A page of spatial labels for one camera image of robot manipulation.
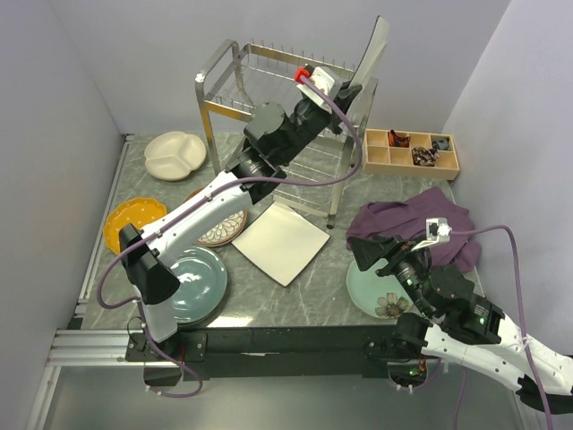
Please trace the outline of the light green plate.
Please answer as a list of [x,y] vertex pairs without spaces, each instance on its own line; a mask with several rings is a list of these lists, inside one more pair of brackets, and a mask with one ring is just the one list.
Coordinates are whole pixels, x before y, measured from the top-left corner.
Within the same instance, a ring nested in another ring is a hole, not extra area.
[[360,271],[357,263],[351,262],[346,273],[346,289],[352,302],[364,313],[382,320],[396,320],[408,312],[413,303],[393,275],[377,275],[376,271],[387,263],[386,259],[379,259],[367,271]]

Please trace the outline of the white square plate black rim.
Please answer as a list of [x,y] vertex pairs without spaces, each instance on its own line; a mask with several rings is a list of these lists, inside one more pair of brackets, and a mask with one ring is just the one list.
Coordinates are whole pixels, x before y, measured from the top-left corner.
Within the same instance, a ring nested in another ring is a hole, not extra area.
[[367,47],[349,83],[349,89],[354,92],[355,96],[365,89],[366,84],[378,67],[383,50],[387,45],[388,35],[389,23],[378,15]]

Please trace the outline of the cream square plate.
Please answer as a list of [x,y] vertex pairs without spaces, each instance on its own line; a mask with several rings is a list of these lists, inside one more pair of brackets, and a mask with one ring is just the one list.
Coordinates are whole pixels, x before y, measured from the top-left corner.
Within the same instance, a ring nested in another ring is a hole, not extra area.
[[287,287],[330,239],[330,234],[281,203],[272,203],[232,245],[257,268]]

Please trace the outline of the dark teal round plate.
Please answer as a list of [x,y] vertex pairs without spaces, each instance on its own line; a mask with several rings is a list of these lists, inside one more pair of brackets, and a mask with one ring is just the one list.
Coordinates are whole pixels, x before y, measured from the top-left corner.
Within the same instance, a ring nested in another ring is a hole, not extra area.
[[192,315],[200,309],[219,306],[227,291],[227,268],[220,257],[206,247],[194,245],[171,267],[180,282],[172,296],[176,311],[190,309]]

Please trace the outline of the cream divided plate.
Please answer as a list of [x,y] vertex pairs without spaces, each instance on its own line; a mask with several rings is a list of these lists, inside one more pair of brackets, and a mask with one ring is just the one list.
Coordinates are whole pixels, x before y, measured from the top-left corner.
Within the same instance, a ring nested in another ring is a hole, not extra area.
[[179,181],[201,167],[207,158],[207,148],[195,134],[168,132],[146,146],[144,158],[144,166],[151,176],[169,182]]

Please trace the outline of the orange dotted scalloped plate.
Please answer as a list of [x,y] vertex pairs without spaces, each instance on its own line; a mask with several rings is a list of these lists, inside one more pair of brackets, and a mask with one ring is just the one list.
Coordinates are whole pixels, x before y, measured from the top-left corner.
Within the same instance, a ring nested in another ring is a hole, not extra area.
[[113,254],[120,253],[119,232],[128,224],[136,228],[150,224],[167,215],[167,207],[151,197],[136,197],[127,202],[122,202],[107,216],[102,235],[107,248]]

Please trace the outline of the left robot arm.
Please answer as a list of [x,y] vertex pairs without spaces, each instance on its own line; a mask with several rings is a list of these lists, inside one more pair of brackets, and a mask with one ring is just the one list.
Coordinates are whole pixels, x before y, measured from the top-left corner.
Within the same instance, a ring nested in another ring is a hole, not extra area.
[[302,98],[292,114],[275,102],[254,109],[241,146],[215,179],[192,199],[143,228],[129,224],[119,234],[122,266],[141,304],[149,332],[147,349],[157,359],[179,348],[171,298],[180,282],[171,267],[186,247],[232,214],[261,201],[280,184],[294,185],[283,167],[326,128],[341,125],[354,133],[347,117],[361,86],[348,83],[333,98],[301,85]]

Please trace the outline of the steel dish rack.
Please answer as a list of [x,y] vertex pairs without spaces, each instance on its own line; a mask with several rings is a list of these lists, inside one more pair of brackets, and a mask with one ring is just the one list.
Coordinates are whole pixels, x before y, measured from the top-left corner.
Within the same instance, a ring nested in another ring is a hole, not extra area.
[[[362,157],[378,81],[291,52],[225,40],[195,77],[195,93],[216,173],[253,177],[253,202],[267,196],[326,219],[334,228],[344,183]],[[221,162],[212,114],[245,124]]]

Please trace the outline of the purple cloth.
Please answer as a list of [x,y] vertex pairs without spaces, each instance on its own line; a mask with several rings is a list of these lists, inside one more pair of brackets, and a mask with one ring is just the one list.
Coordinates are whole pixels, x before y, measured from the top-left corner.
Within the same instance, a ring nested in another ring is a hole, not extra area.
[[[468,209],[451,202],[440,188],[432,187],[404,202],[366,203],[352,220],[346,237],[424,238],[429,218],[445,218],[455,231],[475,228]],[[465,236],[453,236],[447,244],[431,249],[432,265],[453,264],[461,272],[468,273],[475,268],[480,253],[478,242]]]

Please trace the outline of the orange black item in tray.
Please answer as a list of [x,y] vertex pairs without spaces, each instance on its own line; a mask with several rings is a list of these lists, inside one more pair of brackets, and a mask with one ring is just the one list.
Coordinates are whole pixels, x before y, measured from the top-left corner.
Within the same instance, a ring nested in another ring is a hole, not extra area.
[[409,133],[389,131],[389,146],[394,148],[409,148],[411,136]]

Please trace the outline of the wooden compartment tray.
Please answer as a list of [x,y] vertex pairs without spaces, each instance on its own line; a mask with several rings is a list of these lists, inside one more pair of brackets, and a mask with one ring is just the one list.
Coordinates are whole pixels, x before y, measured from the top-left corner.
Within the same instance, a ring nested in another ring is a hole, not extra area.
[[[460,171],[454,137],[440,133],[409,133],[409,148],[389,146],[389,131],[367,129],[363,140],[363,171],[369,174],[393,176],[419,176],[453,181]],[[435,167],[419,167],[413,164],[412,149],[424,147],[432,149],[432,139],[446,137],[450,139],[451,150],[439,151],[440,158]]]

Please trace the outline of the patterned cloth item in tray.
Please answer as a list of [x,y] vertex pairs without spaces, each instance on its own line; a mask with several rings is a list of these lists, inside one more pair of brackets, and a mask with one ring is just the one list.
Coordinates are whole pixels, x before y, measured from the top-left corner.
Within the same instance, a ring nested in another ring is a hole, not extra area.
[[424,147],[414,147],[412,149],[412,160],[415,166],[435,167],[440,154],[435,149]]

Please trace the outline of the grey item in tray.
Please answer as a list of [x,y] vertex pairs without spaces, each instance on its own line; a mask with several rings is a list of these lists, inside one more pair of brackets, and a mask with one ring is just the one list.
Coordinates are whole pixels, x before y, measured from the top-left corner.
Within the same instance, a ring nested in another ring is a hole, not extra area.
[[432,148],[436,151],[450,151],[450,139],[446,137],[436,137],[432,139]]

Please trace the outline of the black base beam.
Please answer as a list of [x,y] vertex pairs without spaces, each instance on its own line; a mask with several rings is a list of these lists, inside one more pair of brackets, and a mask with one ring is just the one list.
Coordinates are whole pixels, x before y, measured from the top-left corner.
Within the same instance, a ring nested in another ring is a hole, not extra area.
[[393,325],[187,328],[159,345],[202,380],[359,374],[386,378],[388,365],[421,364],[419,347]]

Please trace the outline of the aluminium rail frame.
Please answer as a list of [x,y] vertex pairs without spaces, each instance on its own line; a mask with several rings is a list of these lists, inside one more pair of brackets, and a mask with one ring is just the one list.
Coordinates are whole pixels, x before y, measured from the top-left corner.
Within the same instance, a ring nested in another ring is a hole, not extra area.
[[[172,210],[187,195],[190,182],[166,182],[151,176],[144,167],[144,148],[154,133],[128,133],[115,170],[103,216],[123,202],[136,197],[153,197]],[[48,429],[48,412],[56,404],[55,392],[64,384],[67,367],[130,367],[124,355],[128,335],[125,325],[135,313],[133,305],[115,311],[102,309],[92,292],[100,273],[113,254],[107,249],[102,231],[98,231],[82,280],[79,296],[70,322],[56,331],[48,352],[36,399],[33,402],[28,429]]]

